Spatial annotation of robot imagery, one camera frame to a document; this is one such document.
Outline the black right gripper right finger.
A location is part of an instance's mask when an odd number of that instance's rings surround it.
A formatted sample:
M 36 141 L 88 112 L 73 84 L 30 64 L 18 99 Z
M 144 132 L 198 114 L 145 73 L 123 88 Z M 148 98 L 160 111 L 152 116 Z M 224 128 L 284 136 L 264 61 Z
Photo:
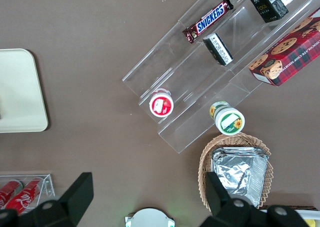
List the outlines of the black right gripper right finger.
M 217 174 L 205 175 L 206 199 L 211 216 L 207 217 L 202 227 L 259 227 L 252 206 L 241 198 L 231 198 Z

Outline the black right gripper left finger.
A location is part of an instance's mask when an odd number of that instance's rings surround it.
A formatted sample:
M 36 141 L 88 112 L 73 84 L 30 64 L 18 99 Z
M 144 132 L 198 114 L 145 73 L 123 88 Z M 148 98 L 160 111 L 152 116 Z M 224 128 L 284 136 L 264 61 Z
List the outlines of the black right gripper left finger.
M 31 212 L 31 226 L 76 227 L 93 198 L 93 174 L 83 172 L 58 200 L 48 200 Z

